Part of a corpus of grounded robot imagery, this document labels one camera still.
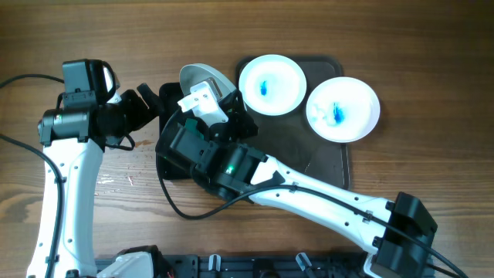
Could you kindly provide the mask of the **pale blue plate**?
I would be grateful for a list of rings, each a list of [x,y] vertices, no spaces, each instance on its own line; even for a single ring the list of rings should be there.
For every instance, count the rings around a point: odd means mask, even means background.
[[[221,100],[236,90],[233,82],[217,69],[204,63],[193,63],[183,66],[179,73],[179,83],[182,93],[185,96],[189,95],[193,86],[208,78],[215,81],[218,100]]]

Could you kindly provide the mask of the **green yellow sponge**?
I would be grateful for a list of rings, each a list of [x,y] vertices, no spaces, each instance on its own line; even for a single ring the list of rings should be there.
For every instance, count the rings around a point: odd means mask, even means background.
[[[197,137],[203,139],[204,138],[204,131],[203,131],[203,127],[202,127],[202,123],[200,120],[196,119],[196,118],[187,118],[185,120],[185,125],[184,127],[192,132],[194,135],[196,135]]]

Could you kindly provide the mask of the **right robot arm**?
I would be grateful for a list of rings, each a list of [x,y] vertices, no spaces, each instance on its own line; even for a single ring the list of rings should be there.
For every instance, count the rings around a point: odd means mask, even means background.
[[[421,201],[404,192],[395,201],[349,192],[306,176],[242,143],[254,123],[238,97],[219,102],[229,121],[208,126],[180,100],[165,100],[156,146],[161,181],[178,171],[225,200],[271,206],[327,227],[362,248],[362,274],[421,277],[434,252],[437,223]]]

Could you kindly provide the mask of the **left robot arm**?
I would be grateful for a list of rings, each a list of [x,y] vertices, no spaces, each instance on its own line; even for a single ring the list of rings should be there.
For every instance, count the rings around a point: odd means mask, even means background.
[[[117,92],[111,66],[99,59],[63,63],[65,90],[38,124],[45,186],[37,246],[28,277],[95,277],[93,207],[107,148],[121,144],[164,112],[150,87]]]

